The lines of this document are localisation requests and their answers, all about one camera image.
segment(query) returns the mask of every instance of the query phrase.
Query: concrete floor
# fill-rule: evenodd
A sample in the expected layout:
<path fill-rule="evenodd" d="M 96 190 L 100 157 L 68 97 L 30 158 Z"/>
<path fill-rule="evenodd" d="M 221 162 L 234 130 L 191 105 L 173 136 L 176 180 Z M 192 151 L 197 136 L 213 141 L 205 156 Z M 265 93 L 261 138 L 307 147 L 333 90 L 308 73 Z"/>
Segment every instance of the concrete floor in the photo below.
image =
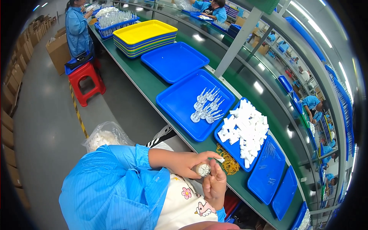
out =
<path fill-rule="evenodd" d="M 58 75 L 45 45 L 64 26 L 62 15 L 34 47 L 24 73 L 14 115 L 14 142 L 29 214 L 39 229 L 68 229 L 59 206 L 63 180 L 85 155 L 85 136 L 69 90 L 68 78 Z M 146 144 L 166 125 L 106 53 L 100 58 L 106 86 L 87 107 L 77 106 L 88 134 L 105 121 L 121 125 L 130 139 Z"/>

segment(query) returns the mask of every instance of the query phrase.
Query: green workbench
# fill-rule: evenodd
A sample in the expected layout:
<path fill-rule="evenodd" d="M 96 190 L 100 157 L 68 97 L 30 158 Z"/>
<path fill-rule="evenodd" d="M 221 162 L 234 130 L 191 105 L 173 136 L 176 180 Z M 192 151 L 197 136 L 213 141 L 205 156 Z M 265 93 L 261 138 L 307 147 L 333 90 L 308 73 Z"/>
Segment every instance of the green workbench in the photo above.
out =
<path fill-rule="evenodd" d="M 132 10 L 131 8 L 122 8 L 122 10 Z M 138 16 L 141 18 L 140 21 L 150 20 L 151 18 L 147 16 L 149 12 L 147 11 L 139 11 Z M 188 15 L 185 15 L 179 12 L 178 15 L 181 19 L 186 18 L 189 21 L 192 19 Z M 204 38 L 204 41 L 200 42 L 196 40 L 193 35 L 198 34 L 197 31 L 189 28 L 188 26 L 179 23 L 177 21 L 160 15 L 159 13 L 155 14 L 155 19 L 163 21 L 165 23 L 171 24 L 178 28 L 176 41 L 182 41 L 210 59 L 209 66 L 212 68 L 216 68 L 221 61 L 221 58 L 224 56 L 226 50 L 219 47 L 218 44 L 211 41 L 210 39 Z M 202 29 L 206 29 L 208 33 L 215 37 L 219 37 L 222 39 L 223 43 L 231 44 L 232 38 L 225 34 L 221 34 L 219 30 L 209 25 L 208 23 L 202 24 L 200 22 L 199 27 Z M 122 71 L 126 74 L 126 76 L 132 81 L 132 83 L 137 87 L 137 89 L 143 94 L 143 96 L 147 99 L 147 101 L 153 106 L 153 108 L 164 118 L 164 120 L 170 123 L 178 135 L 196 152 L 203 151 L 215 151 L 217 141 L 215 140 L 213 133 L 203 142 L 194 141 L 165 111 L 163 111 L 156 103 L 156 96 L 168 88 L 170 84 L 165 82 L 159 75 L 157 75 L 153 70 L 151 70 L 148 66 L 146 66 L 140 58 L 130 59 L 127 58 L 120 50 L 118 50 L 113 43 L 113 39 L 103 40 L 98 32 L 96 31 L 94 26 L 90 26 L 91 30 L 95 34 L 95 36 L 101 41 L 102 45 L 117 63 L 117 65 L 122 69 Z M 247 51 L 242 49 L 240 53 L 242 56 L 247 55 Z M 252 57 L 248 62 L 252 67 L 256 68 L 259 61 Z M 291 139 L 288 136 L 286 131 L 287 126 L 289 125 L 289 121 L 286 121 L 287 118 L 284 114 L 284 111 L 278 106 L 278 103 L 274 99 L 274 97 L 265 89 L 263 93 L 259 93 L 254 87 L 253 84 L 257 81 L 257 78 L 254 74 L 248 70 L 241 62 L 238 60 L 234 60 L 230 67 L 223 74 L 223 77 L 227 82 L 230 83 L 232 87 L 234 87 L 242 96 L 248 98 L 252 104 L 262 112 L 262 114 L 268 116 L 268 123 L 270 125 L 270 130 L 273 135 L 276 136 L 277 141 L 285 154 L 287 155 L 291 165 L 293 165 L 294 170 L 297 174 L 298 178 L 303 177 L 303 174 L 300 172 L 298 165 L 301 162 L 301 157 L 304 156 L 304 160 L 306 159 L 306 153 L 301 147 L 301 144 L 298 143 L 298 139 Z M 289 105 L 291 102 L 290 96 L 283 90 L 282 86 L 278 82 L 278 80 L 271 74 L 262 74 L 263 78 L 266 78 L 268 84 L 270 84 L 274 89 L 279 89 L 277 91 L 277 95 L 282 98 L 284 104 Z M 300 114 L 295 113 L 294 109 L 290 109 L 291 113 L 294 113 L 296 118 L 301 118 Z M 288 166 L 285 164 L 283 176 L 286 173 Z M 285 214 L 284 218 L 281 221 L 277 220 L 277 217 L 271 207 L 271 205 L 265 205 L 256 195 L 254 195 L 247 187 L 247 181 L 250 176 L 250 173 L 245 172 L 240 169 L 235 175 L 227 176 L 228 186 L 235 192 L 237 195 L 246 202 L 252 209 L 254 209 L 261 217 L 263 217 L 268 223 L 270 223 L 276 229 L 290 229 L 296 215 L 299 211 L 300 206 L 303 202 L 302 194 L 299 190 L 297 190 L 293 201 Z M 302 184 L 302 189 L 304 193 L 309 193 L 309 189 Z"/>

